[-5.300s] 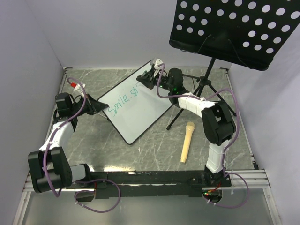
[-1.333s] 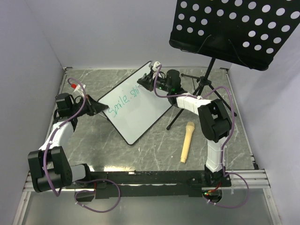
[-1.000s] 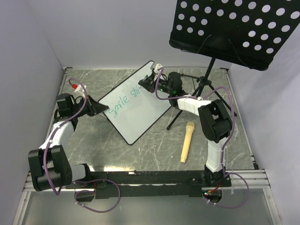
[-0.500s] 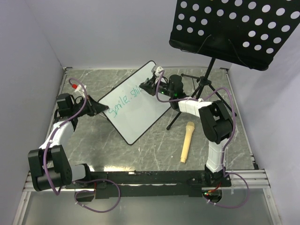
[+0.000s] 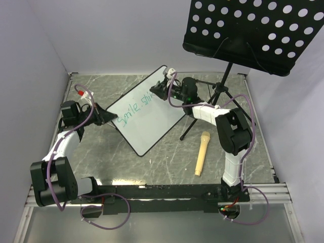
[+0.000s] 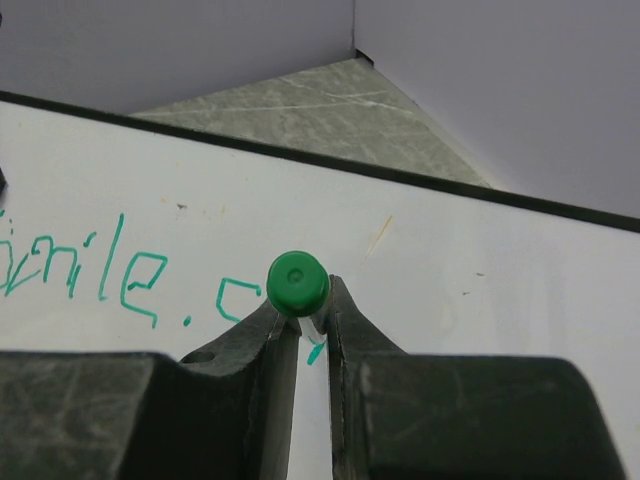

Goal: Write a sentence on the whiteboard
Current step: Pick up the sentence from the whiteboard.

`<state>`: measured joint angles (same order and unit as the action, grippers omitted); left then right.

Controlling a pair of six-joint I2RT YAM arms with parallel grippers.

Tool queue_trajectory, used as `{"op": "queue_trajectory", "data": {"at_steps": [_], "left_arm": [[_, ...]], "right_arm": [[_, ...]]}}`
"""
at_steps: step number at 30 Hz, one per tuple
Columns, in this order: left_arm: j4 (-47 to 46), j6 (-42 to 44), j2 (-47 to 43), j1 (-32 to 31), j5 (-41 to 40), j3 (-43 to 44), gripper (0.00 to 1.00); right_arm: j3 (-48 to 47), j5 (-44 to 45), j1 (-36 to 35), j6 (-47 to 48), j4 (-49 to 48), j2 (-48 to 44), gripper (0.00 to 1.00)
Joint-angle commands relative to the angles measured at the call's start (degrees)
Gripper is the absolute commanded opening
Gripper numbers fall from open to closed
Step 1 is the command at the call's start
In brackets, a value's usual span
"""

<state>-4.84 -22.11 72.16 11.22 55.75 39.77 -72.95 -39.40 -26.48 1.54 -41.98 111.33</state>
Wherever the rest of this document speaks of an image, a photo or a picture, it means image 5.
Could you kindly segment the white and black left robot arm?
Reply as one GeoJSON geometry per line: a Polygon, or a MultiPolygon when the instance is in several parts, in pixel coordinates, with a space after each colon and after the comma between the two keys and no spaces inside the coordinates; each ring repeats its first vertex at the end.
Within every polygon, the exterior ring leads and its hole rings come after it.
{"type": "Polygon", "coordinates": [[[76,179],[69,158],[80,144],[86,126],[101,126],[118,116],[98,103],[88,104],[83,110],[76,101],[62,103],[61,112],[57,139],[52,149],[41,161],[32,163],[30,173],[37,205],[57,205],[63,210],[67,202],[79,196],[90,204],[98,201],[100,190],[95,178],[76,179]]]}

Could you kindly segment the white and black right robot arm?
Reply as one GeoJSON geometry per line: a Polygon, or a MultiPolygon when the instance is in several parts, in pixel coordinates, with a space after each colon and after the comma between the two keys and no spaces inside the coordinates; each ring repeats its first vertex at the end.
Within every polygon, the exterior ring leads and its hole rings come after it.
{"type": "Polygon", "coordinates": [[[170,78],[158,81],[150,92],[172,107],[182,108],[192,118],[206,121],[217,128],[219,142],[225,151],[225,169],[221,179],[221,196],[225,201],[233,201],[241,190],[242,169],[246,152],[253,141],[253,132],[243,112],[238,109],[225,109],[203,101],[197,94],[196,82],[186,77],[179,85],[170,78]]]}

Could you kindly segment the white whiteboard with black frame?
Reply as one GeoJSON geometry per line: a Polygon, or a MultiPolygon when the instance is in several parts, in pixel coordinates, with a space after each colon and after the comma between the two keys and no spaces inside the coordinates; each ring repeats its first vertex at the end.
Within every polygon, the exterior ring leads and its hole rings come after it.
{"type": "Polygon", "coordinates": [[[185,116],[183,109],[170,106],[149,91],[164,79],[165,69],[165,65],[159,67],[107,108],[118,115],[112,123],[140,157],[185,116]]]}

